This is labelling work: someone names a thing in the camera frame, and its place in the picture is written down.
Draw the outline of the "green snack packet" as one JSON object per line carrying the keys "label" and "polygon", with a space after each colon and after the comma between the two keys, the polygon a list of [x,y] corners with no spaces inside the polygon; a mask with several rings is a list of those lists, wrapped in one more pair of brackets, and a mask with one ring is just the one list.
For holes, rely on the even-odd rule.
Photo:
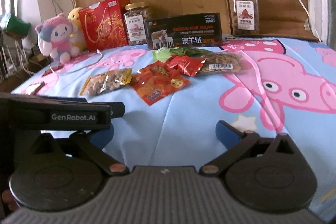
{"label": "green snack packet", "polygon": [[212,52],[209,50],[204,50],[201,48],[182,48],[174,47],[167,48],[163,47],[159,50],[152,51],[154,61],[166,62],[171,56],[190,56],[190,57],[200,57],[202,55],[208,55]]}

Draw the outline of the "small red candy bar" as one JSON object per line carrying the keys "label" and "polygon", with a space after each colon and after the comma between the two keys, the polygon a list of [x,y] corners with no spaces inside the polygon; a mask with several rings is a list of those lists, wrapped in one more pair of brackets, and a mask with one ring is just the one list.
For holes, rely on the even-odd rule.
{"label": "small red candy bar", "polygon": [[46,75],[49,75],[51,73],[55,73],[56,71],[60,70],[64,68],[64,64],[59,64],[56,66],[50,66],[49,69],[47,69],[44,73],[43,73],[43,77],[45,77]]}

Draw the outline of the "mixed nuts bag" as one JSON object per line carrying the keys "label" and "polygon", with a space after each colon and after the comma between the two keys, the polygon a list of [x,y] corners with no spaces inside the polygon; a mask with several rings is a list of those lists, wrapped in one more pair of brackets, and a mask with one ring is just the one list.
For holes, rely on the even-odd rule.
{"label": "mixed nuts bag", "polygon": [[97,96],[103,92],[114,91],[131,82],[131,68],[115,69],[88,77],[80,91],[81,96]]}

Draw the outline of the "green bag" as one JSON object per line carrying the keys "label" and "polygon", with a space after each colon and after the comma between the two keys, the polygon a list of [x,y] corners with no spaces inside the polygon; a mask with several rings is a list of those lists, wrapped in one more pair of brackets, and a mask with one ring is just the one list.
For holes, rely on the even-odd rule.
{"label": "green bag", "polygon": [[29,34],[31,23],[26,23],[12,13],[1,15],[1,30],[13,38],[25,38]]}

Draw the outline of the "pink plush doll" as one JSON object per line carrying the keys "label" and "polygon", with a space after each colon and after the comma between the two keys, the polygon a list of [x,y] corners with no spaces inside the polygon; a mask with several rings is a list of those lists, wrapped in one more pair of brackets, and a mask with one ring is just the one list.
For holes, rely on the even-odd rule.
{"label": "pink plush doll", "polygon": [[51,57],[61,64],[70,62],[72,57],[79,55],[78,47],[71,41],[72,32],[77,27],[64,15],[47,19],[35,27],[38,35],[38,47],[43,56]]}

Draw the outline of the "peppa pig blue sheet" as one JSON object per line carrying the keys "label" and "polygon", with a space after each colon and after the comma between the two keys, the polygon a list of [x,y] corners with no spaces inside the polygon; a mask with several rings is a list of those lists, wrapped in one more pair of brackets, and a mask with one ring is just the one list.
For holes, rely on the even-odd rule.
{"label": "peppa pig blue sheet", "polygon": [[131,87],[95,96],[121,101],[126,113],[112,121],[114,138],[105,152],[134,166],[201,166],[224,151],[215,125],[227,121],[262,136],[276,134],[261,106],[267,96],[282,130],[314,170],[317,193],[311,209],[335,216],[335,51],[296,39],[231,40],[223,49],[245,53],[251,68],[238,75],[190,78],[181,90],[148,105]]}

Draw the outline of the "yellow plush toy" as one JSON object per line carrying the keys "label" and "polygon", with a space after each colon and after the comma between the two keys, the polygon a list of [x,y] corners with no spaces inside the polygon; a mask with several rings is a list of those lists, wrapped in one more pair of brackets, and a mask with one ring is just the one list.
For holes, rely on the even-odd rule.
{"label": "yellow plush toy", "polygon": [[84,52],[87,50],[87,44],[84,38],[83,29],[81,26],[79,11],[81,7],[76,7],[70,11],[68,14],[68,19],[77,27],[77,30],[72,32],[71,41],[72,44],[78,47],[80,52]]}

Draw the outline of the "pumpkin seed clear bag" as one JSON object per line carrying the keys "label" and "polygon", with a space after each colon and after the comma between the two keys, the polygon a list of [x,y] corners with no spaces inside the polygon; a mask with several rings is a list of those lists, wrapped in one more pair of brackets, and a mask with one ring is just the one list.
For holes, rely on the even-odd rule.
{"label": "pumpkin seed clear bag", "polygon": [[203,75],[214,74],[236,74],[243,73],[249,69],[248,62],[238,53],[211,53],[203,55],[205,62],[199,71]]}

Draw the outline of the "red gift box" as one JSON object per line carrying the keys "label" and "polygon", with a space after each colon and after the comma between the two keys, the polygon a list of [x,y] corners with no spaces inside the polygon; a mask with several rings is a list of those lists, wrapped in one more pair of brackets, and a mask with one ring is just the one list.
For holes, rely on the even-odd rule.
{"label": "red gift box", "polygon": [[89,51],[108,50],[128,45],[123,19],[130,0],[105,0],[79,11]]}

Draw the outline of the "small red snack packet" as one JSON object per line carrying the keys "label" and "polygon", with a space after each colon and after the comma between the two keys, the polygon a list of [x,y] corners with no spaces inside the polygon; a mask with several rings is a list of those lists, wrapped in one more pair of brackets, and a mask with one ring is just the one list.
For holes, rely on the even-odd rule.
{"label": "small red snack packet", "polygon": [[166,60],[170,68],[176,69],[185,76],[195,77],[205,64],[205,58],[190,56],[171,56]]}

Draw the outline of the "orange red snack bag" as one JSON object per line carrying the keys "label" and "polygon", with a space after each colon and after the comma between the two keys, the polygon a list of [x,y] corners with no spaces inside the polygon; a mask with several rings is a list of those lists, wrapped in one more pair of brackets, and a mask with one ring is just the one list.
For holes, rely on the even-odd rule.
{"label": "orange red snack bag", "polygon": [[156,61],[134,74],[130,86],[149,106],[173,94],[190,81],[166,63]]}

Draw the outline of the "nut jar gold lid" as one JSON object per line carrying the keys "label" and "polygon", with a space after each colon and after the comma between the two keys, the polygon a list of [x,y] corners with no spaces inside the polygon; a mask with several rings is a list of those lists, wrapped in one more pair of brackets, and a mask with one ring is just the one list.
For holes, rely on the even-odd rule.
{"label": "nut jar gold lid", "polygon": [[130,46],[147,43],[147,22],[151,20],[148,2],[130,3],[125,6],[124,22]]}

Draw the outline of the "black wool product box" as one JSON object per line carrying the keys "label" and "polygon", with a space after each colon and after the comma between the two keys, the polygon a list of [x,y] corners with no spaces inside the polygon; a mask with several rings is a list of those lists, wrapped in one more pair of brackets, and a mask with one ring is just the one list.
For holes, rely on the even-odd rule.
{"label": "black wool product box", "polygon": [[147,23],[147,31],[147,46],[150,50],[162,47],[210,47],[222,42],[219,13],[154,19]]}

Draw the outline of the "brown seat cushion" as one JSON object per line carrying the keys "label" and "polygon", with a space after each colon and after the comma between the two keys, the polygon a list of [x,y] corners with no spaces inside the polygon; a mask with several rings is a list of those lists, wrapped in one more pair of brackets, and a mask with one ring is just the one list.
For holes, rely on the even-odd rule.
{"label": "brown seat cushion", "polygon": [[[227,0],[231,14],[231,1]],[[259,33],[240,37],[281,37],[316,42],[304,8],[308,0],[258,0]]]}

